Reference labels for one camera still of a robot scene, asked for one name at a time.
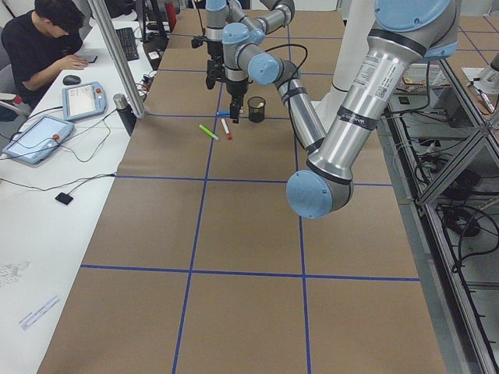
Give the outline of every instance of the red marker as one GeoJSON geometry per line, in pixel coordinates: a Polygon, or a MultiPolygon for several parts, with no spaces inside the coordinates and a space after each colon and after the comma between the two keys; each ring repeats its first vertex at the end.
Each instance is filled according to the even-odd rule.
{"type": "Polygon", "coordinates": [[[227,140],[232,140],[232,135],[231,135],[230,131],[228,130],[227,123],[225,123],[225,120],[223,118],[221,119],[221,124],[224,126],[225,137],[227,138],[227,140]]]}

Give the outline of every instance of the computer mouse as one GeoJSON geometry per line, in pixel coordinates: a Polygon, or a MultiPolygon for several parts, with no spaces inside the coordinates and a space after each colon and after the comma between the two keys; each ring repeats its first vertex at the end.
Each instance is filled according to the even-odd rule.
{"type": "Polygon", "coordinates": [[[80,84],[80,83],[81,83],[81,78],[79,78],[78,76],[69,75],[65,76],[62,79],[62,84],[64,84],[65,86],[72,86],[73,84],[80,84]]]}

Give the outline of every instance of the light blue joint cap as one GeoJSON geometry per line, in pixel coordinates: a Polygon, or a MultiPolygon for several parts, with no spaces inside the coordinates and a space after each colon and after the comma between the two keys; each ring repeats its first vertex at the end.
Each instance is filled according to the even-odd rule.
{"type": "Polygon", "coordinates": [[[260,45],[265,39],[265,34],[262,30],[256,29],[249,33],[249,41],[256,45],[260,45]]]}
{"type": "Polygon", "coordinates": [[[443,47],[429,49],[428,51],[426,51],[423,60],[425,62],[428,62],[428,61],[441,60],[442,58],[450,57],[455,53],[457,48],[458,48],[458,43],[455,42],[452,44],[445,45],[443,47]]]}
{"type": "Polygon", "coordinates": [[[225,8],[226,0],[206,0],[205,8],[208,12],[218,12],[225,8]]]}
{"type": "Polygon", "coordinates": [[[388,31],[418,30],[433,22],[448,7],[451,0],[376,0],[376,21],[388,31]]]}
{"type": "Polygon", "coordinates": [[[279,76],[279,63],[268,53],[251,58],[248,75],[262,86],[273,83],[279,76]]]}
{"type": "Polygon", "coordinates": [[[230,23],[224,27],[224,32],[221,38],[222,44],[239,44],[248,40],[250,31],[246,25],[242,23],[230,23]]]}
{"type": "Polygon", "coordinates": [[[331,212],[333,196],[326,182],[310,170],[300,170],[286,185],[290,207],[303,218],[321,218],[331,212]]]}

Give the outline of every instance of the label sticker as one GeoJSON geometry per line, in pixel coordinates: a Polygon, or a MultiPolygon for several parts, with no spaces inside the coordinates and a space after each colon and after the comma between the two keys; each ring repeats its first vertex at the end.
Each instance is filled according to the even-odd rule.
{"type": "Polygon", "coordinates": [[[380,65],[380,59],[373,56],[366,56],[366,59],[360,66],[360,70],[357,73],[356,78],[353,80],[353,83],[356,86],[365,87],[372,80],[374,73],[377,70],[377,67],[380,65]]]}
{"type": "Polygon", "coordinates": [[[19,321],[19,325],[21,328],[26,331],[30,327],[33,326],[35,322],[37,322],[41,317],[45,315],[50,309],[54,308],[54,306],[60,302],[61,299],[59,296],[54,296],[48,302],[46,302],[41,308],[39,308],[36,312],[28,313],[23,319],[19,321]]]}
{"type": "Polygon", "coordinates": [[[377,127],[377,120],[358,115],[345,108],[343,105],[338,109],[338,116],[343,122],[352,123],[367,130],[374,130],[377,127]]]}
{"type": "Polygon", "coordinates": [[[388,101],[398,81],[404,73],[405,66],[398,59],[378,58],[366,56],[353,86],[361,87],[370,96],[382,101],[388,101]]]}
{"type": "Polygon", "coordinates": [[[156,51],[149,52],[149,58],[155,60],[156,58],[159,58],[159,54],[156,51]]]}

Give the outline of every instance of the smartphone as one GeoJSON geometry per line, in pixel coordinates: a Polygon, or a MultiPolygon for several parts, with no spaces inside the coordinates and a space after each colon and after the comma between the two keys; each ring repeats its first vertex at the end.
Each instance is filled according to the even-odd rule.
{"type": "Polygon", "coordinates": [[[96,55],[79,55],[80,57],[85,58],[90,64],[94,63],[97,60],[96,55]]]}

